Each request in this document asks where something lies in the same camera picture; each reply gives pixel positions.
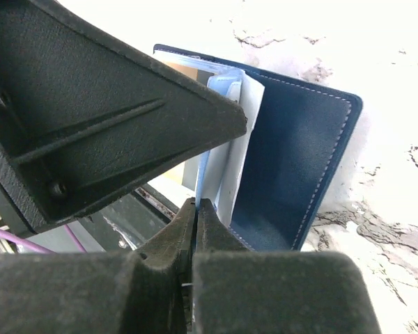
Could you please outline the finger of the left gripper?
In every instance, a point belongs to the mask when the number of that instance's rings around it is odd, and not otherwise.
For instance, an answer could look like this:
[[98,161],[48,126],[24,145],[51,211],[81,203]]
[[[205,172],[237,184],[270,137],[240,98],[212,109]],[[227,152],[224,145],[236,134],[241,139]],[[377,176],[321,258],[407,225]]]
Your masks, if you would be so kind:
[[0,1],[0,216],[16,234],[91,215],[242,136],[242,108],[56,1]]

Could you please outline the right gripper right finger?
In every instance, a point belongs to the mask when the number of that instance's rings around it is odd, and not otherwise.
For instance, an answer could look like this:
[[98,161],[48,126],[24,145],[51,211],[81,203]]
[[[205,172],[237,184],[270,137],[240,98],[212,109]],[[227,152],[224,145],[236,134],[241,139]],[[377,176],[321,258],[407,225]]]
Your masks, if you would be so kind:
[[255,254],[203,199],[196,219],[193,316],[197,333],[257,333]]

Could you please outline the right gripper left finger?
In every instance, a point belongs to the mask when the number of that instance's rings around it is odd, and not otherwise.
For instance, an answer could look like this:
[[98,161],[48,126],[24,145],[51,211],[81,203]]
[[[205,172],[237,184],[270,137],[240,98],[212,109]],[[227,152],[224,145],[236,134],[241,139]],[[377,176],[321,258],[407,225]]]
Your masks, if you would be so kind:
[[192,329],[192,243],[195,199],[136,250],[125,305],[126,333],[187,333]]

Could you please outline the gold card with stripe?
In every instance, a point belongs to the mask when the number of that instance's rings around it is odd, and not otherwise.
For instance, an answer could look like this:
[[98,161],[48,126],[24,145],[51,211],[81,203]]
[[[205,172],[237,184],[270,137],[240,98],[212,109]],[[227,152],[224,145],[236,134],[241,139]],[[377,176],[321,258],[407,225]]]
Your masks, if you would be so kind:
[[[181,74],[189,77],[190,79],[196,80],[198,75],[198,70],[192,67],[187,67],[184,65],[179,65],[177,63],[172,62],[165,62],[166,65],[177,70]],[[183,182],[183,175],[185,171],[185,162],[178,164],[177,166],[173,167],[172,169],[168,170],[163,174],[167,179],[174,181],[175,183],[182,184]]]

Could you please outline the blue card holder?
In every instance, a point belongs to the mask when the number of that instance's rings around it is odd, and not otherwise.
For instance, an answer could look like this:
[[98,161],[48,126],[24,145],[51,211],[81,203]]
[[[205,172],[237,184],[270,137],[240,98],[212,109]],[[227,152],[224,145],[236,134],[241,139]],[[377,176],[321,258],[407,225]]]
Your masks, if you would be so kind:
[[264,86],[231,233],[255,251],[300,250],[362,111],[351,93],[156,44],[156,54],[244,70]]

